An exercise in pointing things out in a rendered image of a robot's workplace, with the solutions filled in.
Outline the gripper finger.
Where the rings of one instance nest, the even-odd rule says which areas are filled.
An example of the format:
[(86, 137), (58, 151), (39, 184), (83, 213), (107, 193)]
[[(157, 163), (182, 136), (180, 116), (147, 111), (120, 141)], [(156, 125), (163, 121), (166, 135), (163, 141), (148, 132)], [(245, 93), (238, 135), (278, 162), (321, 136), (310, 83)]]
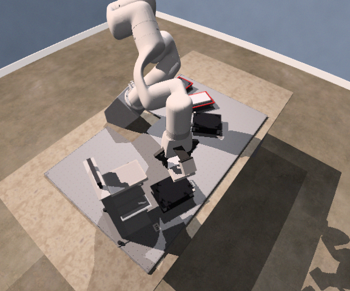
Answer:
[(198, 145), (198, 143), (199, 143), (199, 140), (197, 140), (197, 139), (192, 139), (192, 149), (191, 149), (191, 151), (187, 152), (187, 154), (188, 154), (189, 156), (191, 156), (191, 153), (192, 153), (193, 150), (196, 148), (196, 146)]
[(153, 155), (156, 159), (158, 159), (159, 161), (162, 161), (162, 165), (165, 166), (165, 168), (168, 168), (168, 162), (167, 162), (168, 158), (165, 157), (164, 147), (161, 148), (156, 153), (154, 153)]

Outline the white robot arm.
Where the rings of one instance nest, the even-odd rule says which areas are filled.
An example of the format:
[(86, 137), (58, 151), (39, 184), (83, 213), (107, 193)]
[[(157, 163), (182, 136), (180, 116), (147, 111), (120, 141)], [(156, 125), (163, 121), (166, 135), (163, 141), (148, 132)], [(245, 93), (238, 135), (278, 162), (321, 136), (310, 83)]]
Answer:
[[(149, 4), (148, 4), (149, 3)], [(184, 140), (194, 126), (193, 101), (181, 79), (175, 78), (181, 61), (173, 37), (160, 31), (156, 15), (156, 0), (118, 0), (107, 6), (107, 23), (117, 40), (132, 36), (139, 57), (125, 100), (134, 110), (157, 110), (166, 107), (166, 133), (173, 140)], [(162, 34), (162, 35), (161, 35)], [(149, 63), (157, 65), (144, 77)], [(139, 98), (140, 97), (140, 98)], [(173, 148), (179, 157), (183, 175), (197, 171), (194, 158), (183, 146)]]

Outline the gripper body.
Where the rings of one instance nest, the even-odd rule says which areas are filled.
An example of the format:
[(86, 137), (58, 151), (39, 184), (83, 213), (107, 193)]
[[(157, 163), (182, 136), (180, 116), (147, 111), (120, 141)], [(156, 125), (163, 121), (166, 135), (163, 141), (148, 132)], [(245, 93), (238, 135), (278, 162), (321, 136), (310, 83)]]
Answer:
[(164, 147), (164, 154), (166, 158), (173, 158), (177, 156), (173, 148), (183, 146), (186, 152), (189, 152), (192, 149), (192, 132), (190, 130), (189, 136), (184, 140), (173, 140), (168, 137), (166, 131), (163, 133), (161, 148)]

